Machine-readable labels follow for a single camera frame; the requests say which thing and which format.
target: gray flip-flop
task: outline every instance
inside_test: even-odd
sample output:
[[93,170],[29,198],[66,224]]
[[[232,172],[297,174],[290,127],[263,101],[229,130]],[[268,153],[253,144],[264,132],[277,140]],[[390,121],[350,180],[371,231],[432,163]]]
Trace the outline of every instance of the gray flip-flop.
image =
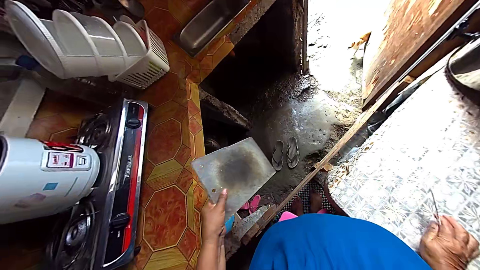
[[297,143],[297,138],[288,138],[287,145],[287,164],[290,168],[295,168],[295,166],[300,161],[299,145]]
[[276,171],[283,167],[283,142],[277,141],[272,153],[272,165]]

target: dog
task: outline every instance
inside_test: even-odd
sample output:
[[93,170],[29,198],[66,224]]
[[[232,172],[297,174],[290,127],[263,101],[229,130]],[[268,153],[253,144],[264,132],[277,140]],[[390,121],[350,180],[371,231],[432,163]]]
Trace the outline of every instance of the dog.
[[353,53],[352,58],[350,58],[350,59],[353,59],[353,58],[355,57],[355,54],[356,54],[357,51],[359,50],[360,45],[362,45],[363,43],[365,43],[365,42],[368,41],[368,39],[370,38],[370,34],[371,34],[371,32],[368,32],[368,33],[364,34],[363,36],[360,37],[360,40],[359,40],[359,41],[353,42],[353,43],[350,45],[350,47],[349,47],[348,49],[353,48],[353,49],[355,50],[355,52]]

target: person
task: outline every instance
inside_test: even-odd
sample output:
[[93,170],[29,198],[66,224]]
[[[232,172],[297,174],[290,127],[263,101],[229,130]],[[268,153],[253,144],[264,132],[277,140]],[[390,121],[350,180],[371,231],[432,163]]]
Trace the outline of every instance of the person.
[[[197,270],[225,269],[224,189],[216,204],[202,210],[202,246]],[[311,214],[301,200],[292,211],[298,217],[278,222],[261,238],[251,270],[286,269],[466,269],[479,255],[479,243],[454,218],[440,216],[429,224],[420,241],[420,255],[402,240],[369,221],[316,214],[321,196],[311,193]]]

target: pink slipper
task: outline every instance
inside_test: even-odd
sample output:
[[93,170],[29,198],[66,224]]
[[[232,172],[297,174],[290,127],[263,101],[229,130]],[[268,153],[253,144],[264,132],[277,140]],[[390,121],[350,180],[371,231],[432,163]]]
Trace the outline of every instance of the pink slipper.
[[255,212],[258,208],[258,205],[260,204],[260,199],[262,197],[260,197],[260,195],[255,195],[255,197],[253,197],[253,200],[250,202],[250,207],[248,207],[248,212],[250,214],[252,214],[253,212]]
[[243,210],[248,210],[248,208],[250,207],[250,204],[248,203],[248,201],[246,203],[244,203],[240,209],[243,209]]

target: white rice cooker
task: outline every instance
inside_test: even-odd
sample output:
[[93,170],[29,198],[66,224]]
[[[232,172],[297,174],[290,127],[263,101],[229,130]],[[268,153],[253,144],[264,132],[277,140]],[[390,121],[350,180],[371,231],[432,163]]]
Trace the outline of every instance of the white rice cooker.
[[0,224],[62,212],[92,191],[100,160],[89,147],[0,136]]

